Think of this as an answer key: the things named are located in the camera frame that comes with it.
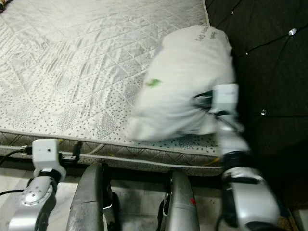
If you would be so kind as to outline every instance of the tiled floor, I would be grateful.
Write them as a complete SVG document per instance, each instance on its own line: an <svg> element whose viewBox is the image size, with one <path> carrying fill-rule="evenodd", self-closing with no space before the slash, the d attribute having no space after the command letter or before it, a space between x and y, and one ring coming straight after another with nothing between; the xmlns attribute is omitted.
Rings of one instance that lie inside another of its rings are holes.
<svg viewBox="0 0 308 231"><path fill-rule="evenodd" d="M0 168L0 192L24 188L31 175L31 172ZM67 177L65 182L58 185L57 205L50 215L48 231L65 231L70 204L78 181L77 177ZM156 230L158 207L164 197L163 185L114 180L112 188L120 200L123 231ZM220 213L219 190L207 188L193 190L201 231L212 231ZM8 229L9 221L18 207L18 198L19 193L0 197L1 231ZM221 230L226 231L230 228L222 225Z"/></svg>

